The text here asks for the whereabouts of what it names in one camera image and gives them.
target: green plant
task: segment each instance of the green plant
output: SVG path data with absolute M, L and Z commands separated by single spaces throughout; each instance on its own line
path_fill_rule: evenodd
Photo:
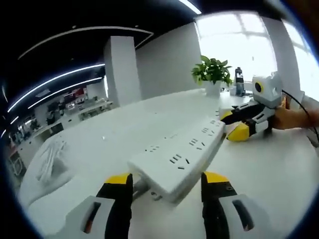
M 209 59 L 206 56 L 200 57 L 202 60 L 201 64 L 196 64 L 191 71 L 191 74 L 198 85 L 201 85 L 203 81 L 210 81 L 213 84 L 216 81 L 225 82 L 227 86 L 232 84 L 230 79 L 230 74 L 228 68 L 231 66 L 226 66 L 228 61 L 220 62 L 215 58 Z

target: black cable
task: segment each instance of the black cable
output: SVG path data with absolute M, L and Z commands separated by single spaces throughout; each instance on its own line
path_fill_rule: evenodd
M 282 90 L 287 96 L 289 96 L 290 98 L 292 98 L 294 101 L 296 101 L 298 103 L 298 105 L 300 105 L 300 107 L 305 111 L 305 113 L 307 114 L 308 118 L 309 118 L 309 122 L 312 124 L 312 121 L 311 121 L 311 118 L 310 118 L 310 115 L 308 113 L 308 111 L 305 109 L 305 107 L 299 102 L 297 101 L 297 99 L 295 97 L 293 97 L 291 94 L 289 94 L 287 91 L 284 91 Z M 316 136 L 317 136 L 317 140 L 318 140 L 318 143 L 319 143 L 319 135 L 318 135 L 318 131 L 316 129 L 316 127 L 313 125 L 313 128 L 315 130 L 315 133 L 316 133 Z

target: white power strip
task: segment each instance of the white power strip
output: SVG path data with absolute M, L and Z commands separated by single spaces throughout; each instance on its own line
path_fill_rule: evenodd
M 218 146 L 225 124 L 206 119 L 193 128 L 163 139 L 129 161 L 148 185 L 169 201 L 175 201 L 187 187 L 192 175 L 202 171 Z

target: potted plant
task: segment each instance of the potted plant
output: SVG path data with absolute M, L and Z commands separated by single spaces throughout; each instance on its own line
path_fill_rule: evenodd
M 202 63 L 196 64 L 196 67 L 192 69 L 192 76 L 198 85 L 201 86 L 204 82 L 207 96 L 219 97 L 221 83 L 225 82 L 228 87 L 232 84 L 228 71 L 231 66 L 227 66 L 228 61 L 221 62 L 206 56 L 200 58 Z

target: white flower pot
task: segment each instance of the white flower pot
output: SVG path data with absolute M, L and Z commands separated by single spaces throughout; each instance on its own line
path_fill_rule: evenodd
M 219 98 L 221 81 L 216 81 L 215 84 L 210 81 L 204 81 L 203 84 L 206 89 L 206 96 Z

